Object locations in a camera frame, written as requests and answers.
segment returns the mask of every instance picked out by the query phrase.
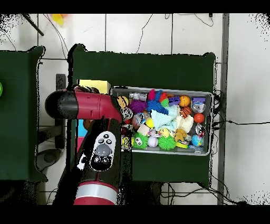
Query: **green spiky ball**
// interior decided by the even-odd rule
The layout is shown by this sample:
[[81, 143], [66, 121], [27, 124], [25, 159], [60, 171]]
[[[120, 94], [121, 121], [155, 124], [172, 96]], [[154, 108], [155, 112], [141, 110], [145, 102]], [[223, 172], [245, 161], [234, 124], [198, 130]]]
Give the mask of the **green spiky ball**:
[[169, 106], [169, 99], [166, 98], [160, 103], [163, 107], [168, 107]]
[[161, 137], [158, 139], [158, 145], [163, 150], [171, 150], [176, 147], [176, 142], [171, 136], [167, 138]]
[[[140, 138], [142, 143], [141, 145], [137, 144], [136, 138]], [[145, 149], [148, 146], [148, 137], [147, 136], [143, 136], [142, 134], [135, 132], [134, 133], [134, 148], [142, 148]]]

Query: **red ball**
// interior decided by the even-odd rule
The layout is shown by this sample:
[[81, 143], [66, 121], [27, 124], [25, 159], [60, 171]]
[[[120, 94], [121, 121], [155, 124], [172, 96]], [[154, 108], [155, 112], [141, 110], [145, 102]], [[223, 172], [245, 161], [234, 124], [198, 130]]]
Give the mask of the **red ball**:
[[203, 114], [195, 114], [194, 115], [194, 121], [196, 123], [202, 123], [202, 122], [204, 122], [204, 119], [205, 119], [205, 117]]

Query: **pink toy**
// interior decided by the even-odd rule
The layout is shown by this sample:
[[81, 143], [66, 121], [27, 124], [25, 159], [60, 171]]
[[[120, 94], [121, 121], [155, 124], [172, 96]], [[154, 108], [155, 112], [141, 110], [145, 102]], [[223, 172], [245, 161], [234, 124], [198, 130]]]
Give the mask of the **pink toy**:
[[149, 93], [148, 93], [148, 100], [154, 100], [156, 96], [155, 90], [152, 89]]
[[141, 100], [133, 100], [129, 105], [129, 108], [134, 114], [138, 114], [147, 108], [147, 103]]

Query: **gray metal pole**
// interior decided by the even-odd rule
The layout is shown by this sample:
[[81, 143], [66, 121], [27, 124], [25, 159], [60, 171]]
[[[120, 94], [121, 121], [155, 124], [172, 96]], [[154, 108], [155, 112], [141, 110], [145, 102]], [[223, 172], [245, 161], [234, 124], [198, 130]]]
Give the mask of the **gray metal pole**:
[[[223, 102], [220, 108], [220, 115], [226, 120], [226, 105], [227, 105], [227, 75], [228, 75], [228, 48], [229, 48], [229, 13], [223, 14], [223, 34], [222, 34], [222, 55], [221, 55], [221, 78], [220, 90], [223, 92], [221, 101]], [[218, 148], [218, 179], [224, 183], [225, 170], [225, 131], [226, 122], [223, 123], [219, 130], [219, 148]], [[217, 190], [222, 194], [218, 194], [218, 199], [223, 202], [224, 185], [218, 182]]]

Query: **orange ball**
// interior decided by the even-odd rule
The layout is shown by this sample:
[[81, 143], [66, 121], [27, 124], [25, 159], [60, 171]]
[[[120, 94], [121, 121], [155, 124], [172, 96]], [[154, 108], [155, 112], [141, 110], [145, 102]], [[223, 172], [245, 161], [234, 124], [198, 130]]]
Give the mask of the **orange ball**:
[[195, 114], [194, 115], [194, 121], [196, 123], [202, 123], [202, 122], [204, 122], [204, 119], [205, 119], [205, 117], [203, 114]]
[[190, 99], [188, 96], [180, 96], [180, 107], [187, 107], [190, 104]]

